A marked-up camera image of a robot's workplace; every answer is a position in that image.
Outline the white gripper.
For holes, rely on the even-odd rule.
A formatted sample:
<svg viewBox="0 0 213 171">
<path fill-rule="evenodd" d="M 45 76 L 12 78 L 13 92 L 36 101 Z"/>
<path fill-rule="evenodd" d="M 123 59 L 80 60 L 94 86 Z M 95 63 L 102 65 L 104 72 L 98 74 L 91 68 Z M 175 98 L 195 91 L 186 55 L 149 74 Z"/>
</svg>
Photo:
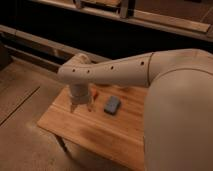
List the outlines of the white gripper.
<svg viewBox="0 0 213 171">
<path fill-rule="evenodd" d="M 74 112 L 75 105 L 87 104 L 89 112 L 93 111 L 93 104 L 91 104 L 91 92 L 88 84 L 74 84 L 69 86 L 70 100 L 73 105 L 70 106 L 70 112 Z"/>
</svg>

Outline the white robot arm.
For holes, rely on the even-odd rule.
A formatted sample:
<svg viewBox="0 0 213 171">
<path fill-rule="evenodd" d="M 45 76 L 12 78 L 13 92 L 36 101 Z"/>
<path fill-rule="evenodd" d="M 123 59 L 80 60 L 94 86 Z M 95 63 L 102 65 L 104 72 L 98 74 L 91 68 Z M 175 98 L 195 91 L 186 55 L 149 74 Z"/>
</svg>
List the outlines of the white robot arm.
<svg viewBox="0 0 213 171">
<path fill-rule="evenodd" d="M 92 64 L 82 53 L 58 70 L 71 102 L 90 101 L 90 83 L 143 86 L 146 171 L 213 171 L 213 54 L 156 51 Z"/>
</svg>

